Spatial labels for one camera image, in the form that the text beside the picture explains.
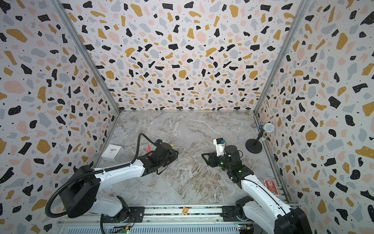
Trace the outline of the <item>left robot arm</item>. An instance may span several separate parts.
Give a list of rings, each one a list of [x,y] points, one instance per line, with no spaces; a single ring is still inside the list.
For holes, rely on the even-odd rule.
[[[178,158],[178,151],[165,142],[156,149],[128,163],[106,168],[80,167],[72,177],[58,188],[47,201],[45,214],[50,218],[67,215],[76,218],[86,213],[106,215],[117,222],[129,218],[130,208],[121,196],[106,197],[99,194],[105,188],[122,181],[160,174]]]

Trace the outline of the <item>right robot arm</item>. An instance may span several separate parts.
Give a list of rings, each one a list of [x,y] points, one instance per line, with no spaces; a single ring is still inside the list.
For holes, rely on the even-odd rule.
[[[248,195],[236,201],[236,216],[250,219],[268,234],[311,234],[305,212],[292,208],[268,190],[251,169],[242,163],[240,150],[234,145],[216,152],[204,153],[202,158],[210,167],[220,167],[228,178]]]

